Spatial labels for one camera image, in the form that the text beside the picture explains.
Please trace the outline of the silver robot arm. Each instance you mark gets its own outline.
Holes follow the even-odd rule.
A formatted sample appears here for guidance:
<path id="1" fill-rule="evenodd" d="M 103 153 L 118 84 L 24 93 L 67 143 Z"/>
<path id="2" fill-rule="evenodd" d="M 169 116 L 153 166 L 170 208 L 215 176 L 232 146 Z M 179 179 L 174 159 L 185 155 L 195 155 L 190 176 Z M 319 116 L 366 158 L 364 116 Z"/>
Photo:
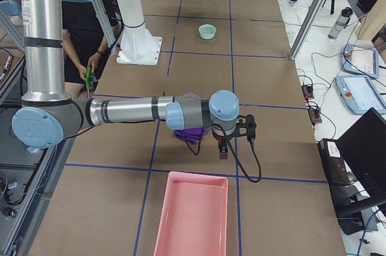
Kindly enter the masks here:
<path id="1" fill-rule="evenodd" d="M 73 0 L 77 2 L 91 0 Z M 11 126 L 26 146 L 47 149 L 88 127 L 164 121 L 171 130 L 211 129 L 221 158 L 230 140 L 256 138 L 252 115 L 239 113 L 237 96 L 221 90 L 209 99 L 195 94 L 123 100 L 72 99 L 65 91 L 62 0 L 21 0 L 28 90 Z"/>

